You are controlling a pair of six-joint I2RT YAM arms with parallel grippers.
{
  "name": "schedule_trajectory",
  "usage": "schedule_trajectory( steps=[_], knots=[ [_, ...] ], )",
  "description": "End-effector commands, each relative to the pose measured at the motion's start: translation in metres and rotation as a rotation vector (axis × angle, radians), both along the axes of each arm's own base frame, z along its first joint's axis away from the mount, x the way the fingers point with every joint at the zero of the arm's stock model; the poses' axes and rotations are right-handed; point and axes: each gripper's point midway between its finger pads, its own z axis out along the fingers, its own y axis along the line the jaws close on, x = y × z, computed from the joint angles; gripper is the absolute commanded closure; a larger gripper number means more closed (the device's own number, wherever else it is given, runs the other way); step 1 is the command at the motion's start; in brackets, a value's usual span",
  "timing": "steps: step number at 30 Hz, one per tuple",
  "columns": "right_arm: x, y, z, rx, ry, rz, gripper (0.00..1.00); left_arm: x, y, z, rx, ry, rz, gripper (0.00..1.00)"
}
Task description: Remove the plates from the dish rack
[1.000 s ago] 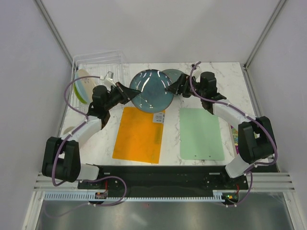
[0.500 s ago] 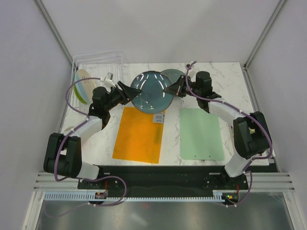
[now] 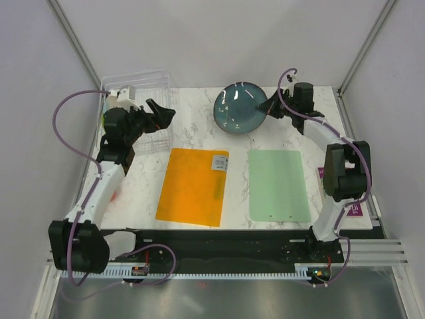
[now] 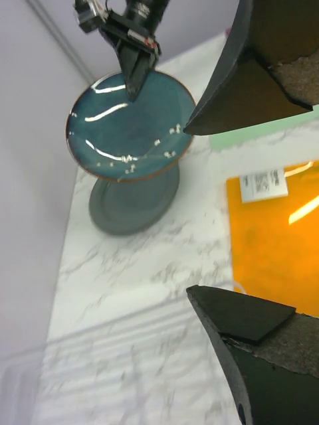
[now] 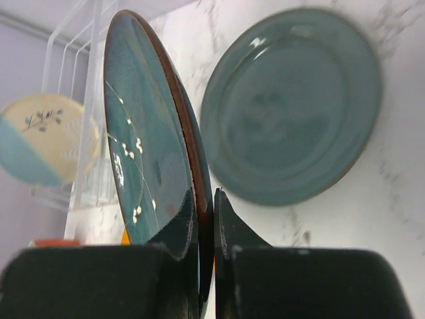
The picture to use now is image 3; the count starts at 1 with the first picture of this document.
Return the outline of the dark teal glazed plate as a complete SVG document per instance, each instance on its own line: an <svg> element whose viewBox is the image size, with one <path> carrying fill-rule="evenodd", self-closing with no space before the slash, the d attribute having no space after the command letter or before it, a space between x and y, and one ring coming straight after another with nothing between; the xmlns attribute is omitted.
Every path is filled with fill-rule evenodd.
<svg viewBox="0 0 425 319"><path fill-rule="evenodd" d="M213 104L217 126L234 135L249 134L266 119L260 105L267 101L266 93L251 82L236 82L224 88Z"/></svg>

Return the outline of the cream and blue leaf plate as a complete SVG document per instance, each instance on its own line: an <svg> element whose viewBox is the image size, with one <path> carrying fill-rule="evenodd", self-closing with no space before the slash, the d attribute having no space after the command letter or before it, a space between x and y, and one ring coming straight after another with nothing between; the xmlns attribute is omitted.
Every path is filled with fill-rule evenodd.
<svg viewBox="0 0 425 319"><path fill-rule="evenodd" d="M117 97L108 96L104 101L102 110L102 128L106 133L107 130L116 123L116 112L114 108L117 106Z"/></svg>

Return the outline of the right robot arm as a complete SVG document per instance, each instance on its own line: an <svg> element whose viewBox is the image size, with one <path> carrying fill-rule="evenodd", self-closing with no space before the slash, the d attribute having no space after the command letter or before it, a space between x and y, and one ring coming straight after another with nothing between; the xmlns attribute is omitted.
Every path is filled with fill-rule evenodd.
<svg viewBox="0 0 425 319"><path fill-rule="evenodd" d="M348 208L370 195L372 177L369 143L344 136L314 105L313 85L297 82L285 90L277 89L258 109L277 119L291 118L292 126L325 153L325 203L311 227L315 239L304 245L305 256L317 262L328 254L326 242L337 239Z"/></svg>

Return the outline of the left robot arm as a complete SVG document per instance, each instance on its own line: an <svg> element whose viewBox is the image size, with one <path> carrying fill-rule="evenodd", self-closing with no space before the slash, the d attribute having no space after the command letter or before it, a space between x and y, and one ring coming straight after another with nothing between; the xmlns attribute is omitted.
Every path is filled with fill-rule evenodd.
<svg viewBox="0 0 425 319"><path fill-rule="evenodd" d="M146 103L151 112L135 106L104 112L104 135L94 160L98 172L66 217L53 221L48 228L57 269L98 274L117 257L125 255L131 261L140 261L145 256L146 246L135 239L134 233L103 235L100 225L112 195L128 174L135 156L133 144L143 134L167 129L176 114L151 98Z"/></svg>

